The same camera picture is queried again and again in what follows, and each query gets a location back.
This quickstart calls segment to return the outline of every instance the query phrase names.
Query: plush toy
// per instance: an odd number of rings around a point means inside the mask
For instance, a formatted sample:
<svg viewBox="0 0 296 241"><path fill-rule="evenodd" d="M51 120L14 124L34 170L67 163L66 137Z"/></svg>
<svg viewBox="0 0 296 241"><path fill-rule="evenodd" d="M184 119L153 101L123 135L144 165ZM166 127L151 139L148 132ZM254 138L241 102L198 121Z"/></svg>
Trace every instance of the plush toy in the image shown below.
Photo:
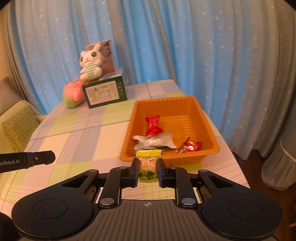
<svg viewBox="0 0 296 241"><path fill-rule="evenodd" d="M86 81L80 78L68 83L63 90L63 100L67 107L74 108L79 105L84 99L82 86Z"/></svg>
<svg viewBox="0 0 296 241"><path fill-rule="evenodd" d="M99 67L102 64L100 48L101 45L98 43L92 50L80 53L80 66L83 68L80 71L81 80L91 81L98 79L102 75L102 69Z"/></svg>

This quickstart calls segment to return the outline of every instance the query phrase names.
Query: white bunny plush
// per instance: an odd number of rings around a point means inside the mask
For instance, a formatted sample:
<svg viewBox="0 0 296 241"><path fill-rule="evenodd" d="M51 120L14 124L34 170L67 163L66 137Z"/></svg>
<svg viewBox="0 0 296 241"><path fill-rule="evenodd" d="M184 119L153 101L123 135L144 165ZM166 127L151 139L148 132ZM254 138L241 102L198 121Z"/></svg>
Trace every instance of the white bunny plush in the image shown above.
<svg viewBox="0 0 296 241"><path fill-rule="evenodd" d="M82 51L80 53L80 66L83 68L80 71L80 79L91 81L98 79L102 75L102 69L99 67L102 64L102 54L99 52L100 44L96 44L92 50Z"/></svg>

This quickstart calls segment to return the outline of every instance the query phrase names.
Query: yellow candy wrapper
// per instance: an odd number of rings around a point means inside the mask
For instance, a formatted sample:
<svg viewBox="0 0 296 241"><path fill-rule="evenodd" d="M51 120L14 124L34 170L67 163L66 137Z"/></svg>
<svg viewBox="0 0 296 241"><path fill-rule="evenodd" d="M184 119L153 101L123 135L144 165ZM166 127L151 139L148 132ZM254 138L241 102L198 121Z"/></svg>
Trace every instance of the yellow candy wrapper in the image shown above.
<svg viewBox="0 0 296 241"><path fill-rule="evenodd" d="M139 182L154 183L158 181L156 160L161 155L161 150L139 150L136 157L140 160Z"/></svg>

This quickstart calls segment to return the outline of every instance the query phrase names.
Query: crosshair symbol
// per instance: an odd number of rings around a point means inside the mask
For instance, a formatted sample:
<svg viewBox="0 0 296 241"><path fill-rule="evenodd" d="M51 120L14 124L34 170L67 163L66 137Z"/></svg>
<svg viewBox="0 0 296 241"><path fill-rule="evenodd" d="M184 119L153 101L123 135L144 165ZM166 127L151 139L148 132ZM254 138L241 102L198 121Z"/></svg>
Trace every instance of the crosshair symbol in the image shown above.
<svg viewBox="0 0 296 241"><path fill-rule="evenodd" d="M146 207L150 207L150 206L153 205L153 204L150 203L150 202L146 202L146 203L144 203L143 205L145 205Z"/></svg>

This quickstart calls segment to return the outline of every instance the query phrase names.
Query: grey pillow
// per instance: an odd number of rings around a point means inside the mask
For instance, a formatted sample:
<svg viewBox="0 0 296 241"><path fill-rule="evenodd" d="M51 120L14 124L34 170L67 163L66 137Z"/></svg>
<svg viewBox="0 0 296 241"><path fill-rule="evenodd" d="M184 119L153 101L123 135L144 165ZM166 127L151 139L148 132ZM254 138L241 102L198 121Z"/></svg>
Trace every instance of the grey pillow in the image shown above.
<svg viewBox="0 0 296 241"><path fill-rule="evenodd" d="M11 87L9 78L0 80L0 115L20 100L21 97Z"/></svg>

